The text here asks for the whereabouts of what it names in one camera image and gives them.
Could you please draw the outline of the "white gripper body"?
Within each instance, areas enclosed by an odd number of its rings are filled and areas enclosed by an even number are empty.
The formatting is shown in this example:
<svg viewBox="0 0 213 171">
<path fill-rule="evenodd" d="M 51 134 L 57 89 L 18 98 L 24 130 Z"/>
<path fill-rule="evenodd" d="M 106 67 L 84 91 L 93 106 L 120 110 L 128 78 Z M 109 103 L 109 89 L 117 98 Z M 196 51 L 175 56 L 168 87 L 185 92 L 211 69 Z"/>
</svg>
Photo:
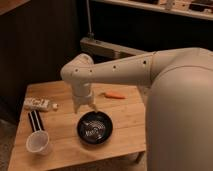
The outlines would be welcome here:
<svg viewBox="0 0 213 171">
<path fill-rule="evenodd" d="M 94 101 L 90 83 L 76 83 L 72 85 L 72 99 L 75 106 L 90 105 Z"/>
</svg>

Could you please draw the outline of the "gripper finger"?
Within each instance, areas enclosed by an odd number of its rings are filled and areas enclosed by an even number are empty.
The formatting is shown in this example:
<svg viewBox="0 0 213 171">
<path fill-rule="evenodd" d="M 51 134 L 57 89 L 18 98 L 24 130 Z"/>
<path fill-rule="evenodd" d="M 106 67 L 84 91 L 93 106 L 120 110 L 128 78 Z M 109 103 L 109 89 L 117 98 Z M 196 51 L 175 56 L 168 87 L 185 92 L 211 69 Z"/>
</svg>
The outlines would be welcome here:
<svg viewBox="0 0 213 171">
<path fill-rule="evenodd" d="M 80 108 L 79 105 L 74 105 L 74 113 L 75 113 L 75 114 L 78 114 L 79 108 Z"/>
<path fill-rule="evenodd" d="M 95 112 L 97 112 L 97 107 L 95 104 L 91 103 L 89 104 L 90 108 L 93 109 Z"/>
</svg>

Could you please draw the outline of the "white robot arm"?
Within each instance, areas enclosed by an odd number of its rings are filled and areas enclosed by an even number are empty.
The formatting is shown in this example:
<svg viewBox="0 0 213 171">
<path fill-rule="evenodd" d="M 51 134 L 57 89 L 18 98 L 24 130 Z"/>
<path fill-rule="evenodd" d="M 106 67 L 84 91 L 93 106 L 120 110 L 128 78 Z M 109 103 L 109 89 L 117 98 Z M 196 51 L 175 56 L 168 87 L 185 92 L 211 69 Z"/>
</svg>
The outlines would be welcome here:
<svg viewBox="0 0 213 171">
<path fill-rule="evenodd" d="M 71 86 L 77 113 L 82 105 L 97 110 L 92 83 L 151 86 L 158 76 L 179 67 L 213 70 L 213 51 L 197 47 L 161 50 L 98 64 L 81 53 L 65 64 L 60 74 Z"/>
</svg>

